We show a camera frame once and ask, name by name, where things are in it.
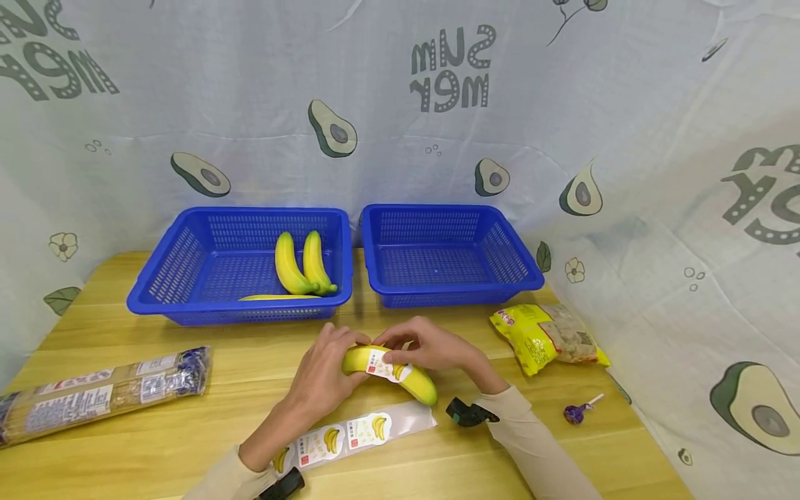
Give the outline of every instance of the hand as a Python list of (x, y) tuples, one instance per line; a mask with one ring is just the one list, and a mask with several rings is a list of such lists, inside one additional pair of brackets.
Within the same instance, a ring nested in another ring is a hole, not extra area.
[[(403, 350), (408, 342), (408, 349)], [(484, 394), (499, 394), (509, 387), (480, 349), (428, 318), (416, 316), (387, 328), (372, 343), (392, 349), (383, 355), (387, 363), (411, 364), (430, 370), (460, 368)]]
[(239, 447), (239, 458), (250, 470), (266, 470), (270, 460), (284, 446), (302, 436), (318, 420), (347, 399), (367, 373), (342, 372), (347, 348), (354, 343), (369, 344), (370, 338), (332, 323), (322, 327), (317, 340), (300, 361), (286, 397)]
[[(408, 349), (402, 350), (408, 342)], [(384, 362), (432, 370), (463, 369), (485, 357), (477, 347), (422, 316), (387, 328), (372, 343), (392, 349), (383, 355)]]
[(370, 338), (346, 326), (337, 329), (333, 323), (326, 323), (300, 361), (284, 401), (312, 420), (310, 424), (336, 410), (358, 384), (370, 377), (363, 372), (342, 372), (345, 352), (354, 343), (369, 345)]

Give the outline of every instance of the lollipop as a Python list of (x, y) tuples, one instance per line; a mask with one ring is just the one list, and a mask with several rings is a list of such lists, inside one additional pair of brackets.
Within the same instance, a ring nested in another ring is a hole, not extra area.
[(564, 418), (571, 423), (571, 424), (579, 424), (583, 422), (583, 412), (586, 410), (593, 410), (594, 404), (603, 397), (604, 394), (600, 394), (596, 398), (592, 399), (588, 403), (582, 404), (580, 406), (572, 406), (569, 405), (567, 408), (564, 408)]

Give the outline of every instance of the noodle package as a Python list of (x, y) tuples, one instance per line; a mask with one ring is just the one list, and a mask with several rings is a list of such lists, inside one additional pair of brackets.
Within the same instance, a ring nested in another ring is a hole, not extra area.
[(610, 366), (580, 319), (563, 304), (521, 304), (491, 315), (492, 325), (514, 348), (522, 371), (531, 376), (555, 359)]
[(202, 394), (210, 368), (204, 346), (0, 396), (0, 448)]

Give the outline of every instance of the beige sleeve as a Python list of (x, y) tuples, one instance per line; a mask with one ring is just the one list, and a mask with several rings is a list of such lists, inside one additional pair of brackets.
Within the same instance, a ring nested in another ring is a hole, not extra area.
[(500, 417), (500, 422), (489, 423), (492, 437), (508, 450), (537, 500), (600, 498), (516, 387), (482, 394), (475, 404)]
[(272, 465), (264, 472), (253, 472), (239, 459), (239, 447), (235, 446), (183, 500), (253, 500), (276, 482)]

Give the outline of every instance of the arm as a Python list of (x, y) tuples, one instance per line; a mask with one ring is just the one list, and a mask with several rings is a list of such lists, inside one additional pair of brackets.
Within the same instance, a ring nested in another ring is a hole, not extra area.
[[(402, 350), (407, 342), (411, 342), (408, 350)], [(492, 437), (508, 450), (538, 500), (600, 499), (589, 479), (536, 418), (530, 403), (477, 347), (426, 318), (392, 326), (373, 344), (392, 349), (384, 355), (385, 362), (464, 370), (482, 393), (476, 403), (500, 417), (500, 422), (488, 424)]]
[(303, 356), (289, 393), (240, 445), (208, 471), (183, 500), (252, 500), (278, 481), (272, 457), (335, 410), (369, 375), (344, 375), (342, 360), (370, 338), (326, 323)]

